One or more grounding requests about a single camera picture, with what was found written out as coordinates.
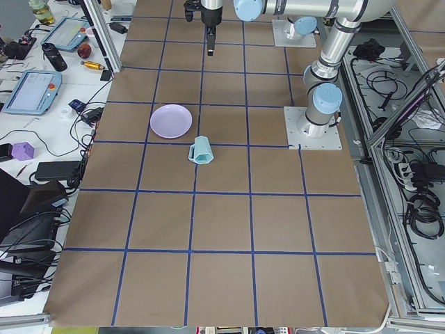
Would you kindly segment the light blue hexagonal cup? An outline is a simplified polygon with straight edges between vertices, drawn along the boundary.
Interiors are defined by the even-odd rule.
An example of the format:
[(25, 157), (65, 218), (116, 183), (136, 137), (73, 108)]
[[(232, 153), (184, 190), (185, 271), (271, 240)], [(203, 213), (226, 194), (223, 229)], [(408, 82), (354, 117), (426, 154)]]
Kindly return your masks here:
[(209, 164), (213, 159), (214, 155), (208, 138), (206, 136), (196, 137), (194, 144), (189, 148), (188, 160), (195, 164)]

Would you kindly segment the lavender plate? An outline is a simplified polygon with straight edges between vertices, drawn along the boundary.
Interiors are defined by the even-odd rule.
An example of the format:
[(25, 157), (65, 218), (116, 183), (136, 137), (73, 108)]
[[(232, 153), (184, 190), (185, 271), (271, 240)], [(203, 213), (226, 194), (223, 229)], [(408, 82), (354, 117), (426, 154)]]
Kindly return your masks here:
[(161, 138), (179, 138), (193, 123), (191, 112), (178, 104), (166, 104), (155, 110), (150, 118), (152, 131)]

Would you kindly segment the gold metal cylinder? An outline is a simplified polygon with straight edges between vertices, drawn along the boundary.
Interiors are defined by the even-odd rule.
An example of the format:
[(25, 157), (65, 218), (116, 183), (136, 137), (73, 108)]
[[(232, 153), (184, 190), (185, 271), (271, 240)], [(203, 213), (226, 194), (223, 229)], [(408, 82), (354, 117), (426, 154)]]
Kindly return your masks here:
[(104, 70), (105, 67), (101, 63), (92, 61), (81, 61), (81, 64), (91, 70)]

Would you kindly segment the red apple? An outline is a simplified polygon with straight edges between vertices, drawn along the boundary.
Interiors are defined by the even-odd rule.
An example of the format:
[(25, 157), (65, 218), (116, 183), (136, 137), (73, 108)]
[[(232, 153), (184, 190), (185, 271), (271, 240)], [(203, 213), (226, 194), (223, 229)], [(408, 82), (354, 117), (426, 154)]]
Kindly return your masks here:
[(82, 43), (77, 49), (77, 54), (82, 59), (87, 59), (92, 53), (92, 48), (88, 43)]

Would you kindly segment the blue teach pendant far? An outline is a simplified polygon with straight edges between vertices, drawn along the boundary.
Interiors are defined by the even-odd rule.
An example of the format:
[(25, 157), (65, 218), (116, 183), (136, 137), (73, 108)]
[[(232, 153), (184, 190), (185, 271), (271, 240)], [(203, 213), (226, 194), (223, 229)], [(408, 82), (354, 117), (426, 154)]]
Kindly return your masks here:
[(76, 49), (86, 38), (86, 29), (90, 27), (86, 19), (62, 17), (62, 19), (42, 39), (41, 45), (49, 43), (62, 51)]

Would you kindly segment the blue teach pendant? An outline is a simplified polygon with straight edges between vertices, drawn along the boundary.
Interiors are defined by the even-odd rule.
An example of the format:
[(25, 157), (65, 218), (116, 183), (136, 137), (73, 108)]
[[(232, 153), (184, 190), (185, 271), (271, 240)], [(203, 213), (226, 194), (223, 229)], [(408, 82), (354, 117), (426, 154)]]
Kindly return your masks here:
[(62, 84), (60, 72), (27, 70), (23, 73), (3, 112), (17, 115), (39, 116), (52, 105)]
[(76, 49), (86, 38), (86, 29), (90, 27), (86, 19), (62, 17), (62, 19), (42, 39), (41, 45), (49, 43), (62, 51)]

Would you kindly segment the black water bottle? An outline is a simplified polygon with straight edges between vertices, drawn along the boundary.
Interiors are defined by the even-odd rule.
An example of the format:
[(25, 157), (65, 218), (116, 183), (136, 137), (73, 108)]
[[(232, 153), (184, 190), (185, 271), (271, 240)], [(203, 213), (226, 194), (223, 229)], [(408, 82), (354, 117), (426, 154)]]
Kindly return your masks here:
[(42, 51), (55, 71), (63, 72), (67, 69), (67, 63), (54, 44), (48, 42), (43, 43)]

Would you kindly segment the green glass bottle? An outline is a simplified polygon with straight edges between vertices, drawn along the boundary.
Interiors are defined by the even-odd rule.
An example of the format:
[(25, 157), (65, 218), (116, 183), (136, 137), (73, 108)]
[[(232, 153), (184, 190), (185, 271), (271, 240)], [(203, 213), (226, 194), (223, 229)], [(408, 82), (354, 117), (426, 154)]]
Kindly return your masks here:
[(53, 24), (55, 22), (50, 7), (43, 0), (29, 0), (29, 6), (31, 7), (35, 18), (41, 24)]

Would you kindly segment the blue teach pendant near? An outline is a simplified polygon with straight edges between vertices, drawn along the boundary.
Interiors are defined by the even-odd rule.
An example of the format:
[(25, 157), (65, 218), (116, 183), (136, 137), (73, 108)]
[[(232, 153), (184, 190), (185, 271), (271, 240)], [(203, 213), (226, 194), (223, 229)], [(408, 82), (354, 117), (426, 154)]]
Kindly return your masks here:
[(62, 84), (60, 72), (27, 70), (23, 73), (3, 112), (17, 115), (39, 116), (52, 105)]

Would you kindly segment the black power adapter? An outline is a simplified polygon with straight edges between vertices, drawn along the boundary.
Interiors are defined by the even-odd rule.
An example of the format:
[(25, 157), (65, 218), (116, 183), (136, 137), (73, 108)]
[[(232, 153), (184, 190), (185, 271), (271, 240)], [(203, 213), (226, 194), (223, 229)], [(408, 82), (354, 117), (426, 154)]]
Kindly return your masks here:
[(37, 181), (68, 180), (74, 176), (80, 161), (40, 162), (34, 178)]

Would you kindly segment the purple hexagonal block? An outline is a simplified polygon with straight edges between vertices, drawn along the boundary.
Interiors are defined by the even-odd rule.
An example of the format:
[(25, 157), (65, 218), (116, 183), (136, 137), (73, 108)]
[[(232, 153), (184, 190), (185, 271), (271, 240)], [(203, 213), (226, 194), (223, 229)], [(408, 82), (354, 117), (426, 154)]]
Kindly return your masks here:
[(28, 161), (34, 158), (35, 148), (28, 142), (15, 143), (12, 148), (12, 156), (19, 161)]

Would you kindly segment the aluminium frame post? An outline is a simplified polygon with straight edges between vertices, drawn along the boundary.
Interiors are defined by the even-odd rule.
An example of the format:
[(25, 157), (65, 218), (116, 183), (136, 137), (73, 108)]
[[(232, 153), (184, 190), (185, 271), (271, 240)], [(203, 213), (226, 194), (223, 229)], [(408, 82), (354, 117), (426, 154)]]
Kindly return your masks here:
[(102, 6), (99, 5), (98, 1), (92, 0), (80, 1), (80, 3), (104, 57), (106, 68), (113, 73), (118, 73), (121, 70), (122, 62), (115, 48), (108, 24), (105, 21)]

